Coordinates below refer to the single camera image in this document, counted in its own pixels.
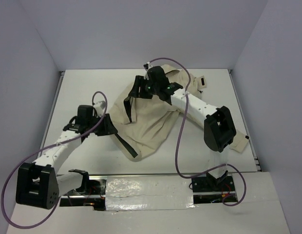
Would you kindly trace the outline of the cream jacket with black zipper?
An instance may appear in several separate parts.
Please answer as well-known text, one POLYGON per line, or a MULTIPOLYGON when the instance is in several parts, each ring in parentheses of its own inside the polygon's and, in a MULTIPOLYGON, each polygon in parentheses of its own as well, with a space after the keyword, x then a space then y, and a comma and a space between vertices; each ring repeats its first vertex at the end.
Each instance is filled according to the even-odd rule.
MULTIPOLYGON (((188 91, 203 100, 215 100, 216 79, 204 74, 188 76, 184 70, 162 65, 170 82, 188 85, 188 91)), ((181 109, 170 106, 154 96, 151 99, 133 98, 129 95, 133 85, 128 85, 110 109, 113 125, 118 130, 111 139, 130 161, 139 162, 153 155, 167 139, 181 109)))

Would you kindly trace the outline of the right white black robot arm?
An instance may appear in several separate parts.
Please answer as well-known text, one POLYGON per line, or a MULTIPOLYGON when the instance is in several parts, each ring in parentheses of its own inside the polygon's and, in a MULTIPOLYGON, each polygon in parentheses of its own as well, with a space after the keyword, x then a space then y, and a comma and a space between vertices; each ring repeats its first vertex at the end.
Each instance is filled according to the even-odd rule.
POLYGON ((131 98, 160 100, 184 111, 185 117, 191 117, 203 126, 204 142, 211 150, 208 169, 205 171, 208 187, 219 190, 227 176, 227 153, 225 147, 236 136, 236 128, 230 110, 225 107, 210 105, 192 95, 178 82, 169 81, 163 68, 155 66, 147 70, 144 76, 136 76, 129 92, 131 98))

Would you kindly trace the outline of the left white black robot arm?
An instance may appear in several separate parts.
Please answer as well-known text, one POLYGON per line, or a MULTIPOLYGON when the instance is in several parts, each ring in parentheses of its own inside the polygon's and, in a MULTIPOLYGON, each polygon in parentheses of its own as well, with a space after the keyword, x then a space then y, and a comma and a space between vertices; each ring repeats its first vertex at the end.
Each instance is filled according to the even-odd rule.
POLYGON ((85 194, 90 190, 89 173, 70 169, 59 175, 58 172, 71 153, 93 133, 96 136, 117 134, 107 104, 99 101, 92 105, 80 105, 77 115, 64 126, 54 145, 32 163, 23 163, 18 169, 16 202, 43 209, 55 206, 59 197, 75 190, 85 194))

